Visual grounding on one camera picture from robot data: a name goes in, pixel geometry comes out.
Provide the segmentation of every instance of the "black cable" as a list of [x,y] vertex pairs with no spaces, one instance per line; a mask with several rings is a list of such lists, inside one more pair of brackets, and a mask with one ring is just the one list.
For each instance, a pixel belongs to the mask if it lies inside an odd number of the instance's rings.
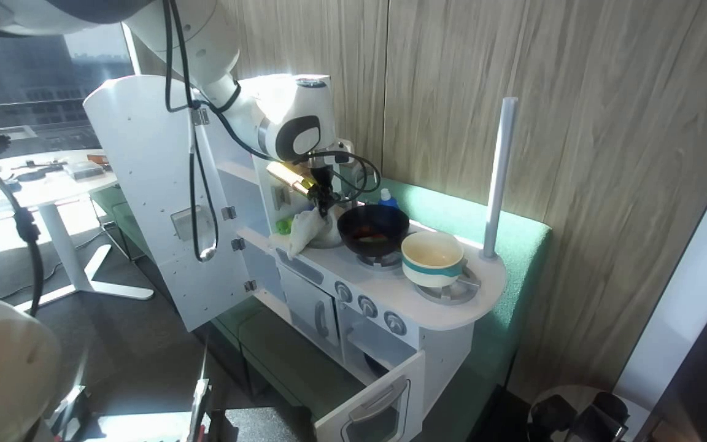
[[43,264],[43,253],[40,253],[40,244],[38,244],[38,238],[40,238],[40,229],[34,224],[34,215],[33,211],[22,208],[21,200],[16,198],[16,193],[8,189],[8,184],[3,181],[0,176],[0,190],[5,193],[5,198],[9,200],[13,206],[13,217],[16,217],[16,230],[17,235],[28,243],[30,248],[30,260],[33,260],[33,306],[30,306],[30,313],[34,317],[38,310],[40,310],[40,297],[43,297],[43,289],[45,289],[45,264]]
[[218,105],[218,107],[213,107],[213,113],[229,113],[229,107],[233,107],[233,103],[238,100],[238,95],[241,95],[241,84],[233,79],[233,93],[230,93],[230,97],[224,103],[224,105]]
[[163,0],[163,22],[164,22],[164,47],[168,47],[168,54],[164,54],[164,90],[163,90],[163,100],[164,100],[164,107],[168,107],[169,113],[179,113],[179,109],[184,109],[187,105],[179,105],[179,107],[172,105],[172,84],[175,84],[172,0]]
[[[191,100],[191,85],[189,85],[189,59],[187,59],[187,41],[184,41],[184,30],[183,30],[183,14],[176,8],[176,0],[168,0],[169,9],[172,9],[172,20],[176,26],[176,38],[179,38],[179,54],[183,54],[183,76],[184,76],[184,100],[191,107],[191,150],[189,150],[189,217],[191,217],[191,244],[195,244],[195,257],[196,260],[212,260],[213,251],[218,248],[218,217],[213,211],[213,200],[212,200],[212,190],[210,190],[210,176],[207,176],[207,166],[205,166],[205,157],[199,150],[199,138],[196,138],[196,122],[195,122],[195,113],[199,109],[199,103]],[[201,251],[201,238],[199,238],[199,204],[196,204],[196,166],[201,171],[201,184],[205,184],[205,193],[207,193],[207,204],[210,204],[210,213],[212,213],[212,229],[213,229],[213,243]]]
[[[50,279],[54,279],[54,276],[59,275],[59,267],[62,267],[62,262],[54,262],[54,264],[50,267],[50,272],[43,276],[43,285],[48,285]],[[8,289],[5,294],[0,294],[0,299],[13,299],[13,297],[17,297],[22,289],[28,289],[28,286],[33,286],[33,285],[21,285],[21,286],[16,286],[16,289]]]
[[381,171],[378,171],[378,166],[370,162],[370,160],[367,160],[367,157],[359,157],[359,155],[352,155],[352,152],[342,152],[342,150],[326,150],[326,152],[310,152],[307,157],[352,157],[354,162],[359,162],[359,166],[361,166],[361,184],[359,184],[359,189],[348,197],[348,198],[356,198],[356,197],[361,197],[361,193],[367,193],[367,190],[376,190],[378,187],[381,187]]
[[224,114],[224,109],[213,107],[212,103],[207,103],[207,105],[210,105],[212,113],[224,122],[229,138],[230,138],[238,146],[244,146],[249,155],[261,157],[261,160],[266,160],[266,162],[273,160],[273,157],[268,157],[266,152],[259,152],[256,146],[250,146],[245,140],[241,140],[238,132],[233,130],[230,119]]
[[347,179],[342,171],[332,171],[342,184],[356,189],[356,184],[352,179]]

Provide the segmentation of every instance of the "table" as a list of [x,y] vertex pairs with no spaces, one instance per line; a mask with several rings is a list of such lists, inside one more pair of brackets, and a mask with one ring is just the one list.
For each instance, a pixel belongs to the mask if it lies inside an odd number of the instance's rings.
[[38,211],[50,230],[50,238],[56,248],[56,254],[65,264],[68,276],[66,286],[43,294],[40,303],[62,299],[75,292],[93,292],[93,294],[113,294],[129,299],[148,299],[156,289],[148,286],[130,286],[130,285],[113,285],[93,279],[99,267],[103,264],[111,244],[100,244],[93,257],[81,264],[81,257],[71,243],[71,235],[62,220],[59,204],[75,200],[79,197],[88,197],[91,190],[115,187],[115,173],[108,168],[99,168],[88,176],[71,176],[66,168],[91,163],[88,155],[100,155],[100,150],[62,150],[62,152],[43,152],[43,155],[22,155],[0,160],[0,176],[24,176],[34,173],[33,179],[21,179],[21,190],[16,190],[21,206]]

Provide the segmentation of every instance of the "black pot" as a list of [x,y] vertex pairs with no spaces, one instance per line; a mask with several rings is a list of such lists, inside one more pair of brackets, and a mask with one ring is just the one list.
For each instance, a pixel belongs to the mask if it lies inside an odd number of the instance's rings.
[[407,215],[395,206],[354,206],[338,215],[336,230],[359,257],[370,262],[400,251]]

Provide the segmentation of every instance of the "floor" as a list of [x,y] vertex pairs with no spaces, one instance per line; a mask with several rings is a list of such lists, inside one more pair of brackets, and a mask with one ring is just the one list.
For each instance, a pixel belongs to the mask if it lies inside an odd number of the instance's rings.
[[[62,215],[81,260],[108,243],[87,200],[62,206]],[[13,230],[13,220],[0,217],[0,299],[21,303],[30,299],[30,260]],[[43,244],[43,254],[50,292],[66,276],[50,243]],[[157,294],[136,301],[79,292],[43,306],[38,319],[56,332],[65,348],[62,391],[76,382],[87,386],[93,418],[187,411],[205,366],[205,335],[183,327],[148,260],[130,262],[126,254],[111,253],[100,279],[152,285]],[[307,440],[310,420],[300,410],[288,410],[273,391],[261,387],[250,396],[229,375],[226,362],[230,360],[207,359],[218,423],[226,423],[224,440]],[[91,425],[87,436],[100,436],[99,427]]]

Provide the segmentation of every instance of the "wood paneling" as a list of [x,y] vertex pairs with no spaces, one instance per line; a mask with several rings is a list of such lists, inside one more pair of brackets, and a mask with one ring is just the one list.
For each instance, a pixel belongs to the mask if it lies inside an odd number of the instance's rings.
[[244,23],[238,76],[329,74],[338,135],[378,160],[384,132],[384,0],[224,0]]
[[390,1],[389,173],[487,200],[505,93],[505,208],[554,230],[514,387],[615,382],[707,204],[707,1]]

